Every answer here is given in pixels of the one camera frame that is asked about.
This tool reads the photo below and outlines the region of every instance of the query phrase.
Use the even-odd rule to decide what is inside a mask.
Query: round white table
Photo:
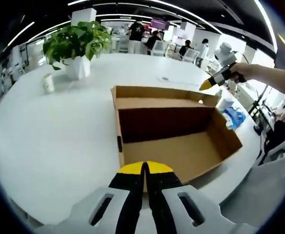
[[[64,69],[42,66],[23,75],[0,104],[0,183],[44,224],[67,218],[72,205],[109,185],[120,167],[112,87],[197,91],[208,77],[194,64],[146,55],[104,54],[93,59],[91,69],[89,78],[70,81]],[[56,91],[45,94],[42,77],[50,72]],[[253,124],[247,116],[236,130],[243,147],[203,178],[199,190],[218,204],[256,160],[260,139]]]

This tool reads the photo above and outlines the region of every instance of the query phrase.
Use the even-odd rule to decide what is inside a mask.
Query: hand
[[[233,67],[230,68],[230,71],[233,72],[238,72],[241,75],[244,76],[245,80],[250,80],[254,77],[254,75],[256,74],[256,70],[257,70],[257,65],[255,64],[248,64],[248,63],[237,63],[235,64]],[[239,83],[238,80],[238,75],[235,74],[231,80],[233,80],[235,83]]]

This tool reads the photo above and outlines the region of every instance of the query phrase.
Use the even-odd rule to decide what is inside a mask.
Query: cardboard box
[[[116,86],[112,95],[121,166],[147,160],[164,163],[185,183],[242,147],[215,108],[216,96],[134,86]]]

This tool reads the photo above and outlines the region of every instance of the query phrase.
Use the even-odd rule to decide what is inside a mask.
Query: cable
[[[243,57],[245,58],[246,62],[249,63],[248,59],[245,57],[245,55],[243,53],[241,53],[243,55]]]
[[[242,52],[240,52],[240,51],[233,51],[233,53],[235,53],[235,54],[238,53],[238,52],[239,52],[241,55],[243,55],[243,57],[245,58],[246,62],[249,63],[248,59],[245,57],[245,55],[244,55]]]

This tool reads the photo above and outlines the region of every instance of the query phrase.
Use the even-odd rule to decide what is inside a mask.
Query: person
[[[129,43],[128,43],[128,53],[130,54],[140,54],[141,51],[141,40],[145,29],[140,20],[133,23],[128,31]]]
[[[207,38],[202,40],[202,44],[200,44],[196,50],[199,51],[199,54],[196,58],[195,65],[201,68],[202,61],[205,59],[207,53],[209,52],[209,40]]]
[[[192,49],[192,47],[191,47],[190,45],[191,45],[191,41],[190,41],[190,40],[186,40],[185,45],[183,45],[183,46],[180,48],[179,54],[180,54],[181,56],[184,56],[189,48]]]
[[[125,35],[125,28],[123,26],[121,26],[121,28],[119,29],[118,33],[120,35]]]
[[[158,37],[158,31],[153,31],[152,36],[148,39],[148,41],[145,43],[146,47],[151,50],[154,47],[154,44],[157,40],[161,40],[161,38]]]
[[[230,69],[231,72],[238,72],[242,74],[245,80],[255,79],[285,94],[285,70],[277,68],[263,67],[257,64],[237,63]],[[232,78],[236,83],[239,82],[238,75]],[[274,131],[269,130],[267,139],[264,144],[265,155],[261,159],[259,165],[263,164],[268,151],[275,148],[285,140],[285,113],[281,120],[274,124]]]
[[[282,115],[281,119],[274,123],[274,130],[270,129],[267,132],[264,151],[268,153],[273,148],[280,145],[285,141],[285,113]]]

